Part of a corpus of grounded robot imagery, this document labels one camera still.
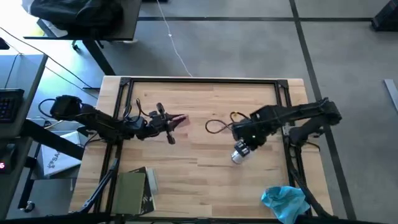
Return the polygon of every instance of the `chair wheel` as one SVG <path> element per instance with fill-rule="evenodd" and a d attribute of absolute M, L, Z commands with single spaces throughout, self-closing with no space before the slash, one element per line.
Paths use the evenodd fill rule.
<path fill-rule="evenodd" d="M 21 210 L 26 212 L 26 213 L 29 213 L 29 212 L 33 211 L 33 209 L 35 209 L 35 203 L 33 203 L 31 201 L 28 201 L 27 205 L 26 205 L 26 208 L 23 208 Z"/>

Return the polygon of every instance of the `black bag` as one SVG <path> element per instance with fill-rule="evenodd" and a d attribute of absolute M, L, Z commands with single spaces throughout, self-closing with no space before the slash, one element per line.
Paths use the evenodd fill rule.
<path fill-rule="evenodd" d="M 96 40 L 123 21 L 123 7 L 116 0 L 34 0 L 30 13 L 70 35 Z"/>

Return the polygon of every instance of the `keyboard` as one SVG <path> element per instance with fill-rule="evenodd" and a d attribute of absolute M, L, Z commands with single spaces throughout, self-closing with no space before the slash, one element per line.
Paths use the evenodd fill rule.
<path fill-rule="evenodd" d="M 21 89 L 0 89 L 0 123 L 14 122 L 24 97 Z"/>

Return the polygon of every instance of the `green book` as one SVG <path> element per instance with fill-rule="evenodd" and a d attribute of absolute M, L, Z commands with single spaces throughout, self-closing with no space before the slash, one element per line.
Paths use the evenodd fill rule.
<path fill-rule="evenodd" d="M 113 198 L 113 214 L 137 215 L 141 212 L 145 174 L 127 172 L 118 175 Z"/>

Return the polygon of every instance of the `table leg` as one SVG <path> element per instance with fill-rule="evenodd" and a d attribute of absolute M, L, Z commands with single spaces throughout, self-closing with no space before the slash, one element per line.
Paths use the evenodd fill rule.
<path fill-rule="evenodd" d="M 83 44 L 93 56 L 99 67 L 104 71 L 105 75 L 116 75 L 105 56 L 102 54 L 101 49 L 98 47 L 94 40 L 82 40 Z"/>

